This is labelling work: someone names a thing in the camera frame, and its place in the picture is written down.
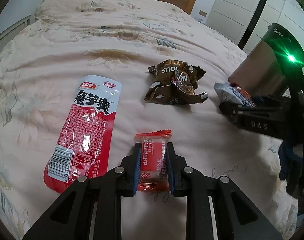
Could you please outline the blue gloved right hand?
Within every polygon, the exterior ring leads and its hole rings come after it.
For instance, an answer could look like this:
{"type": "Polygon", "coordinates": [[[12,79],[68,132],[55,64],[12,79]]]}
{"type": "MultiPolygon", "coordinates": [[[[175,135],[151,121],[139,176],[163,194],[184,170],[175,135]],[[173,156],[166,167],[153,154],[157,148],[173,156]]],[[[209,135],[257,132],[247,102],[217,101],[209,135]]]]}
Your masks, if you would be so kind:
{"type": "Polygon", "coordinates": [[[304,144],[283,141],[278,150],[280,180],[287,182],[286,192],[294,198],[304,197],[304,144]]]}

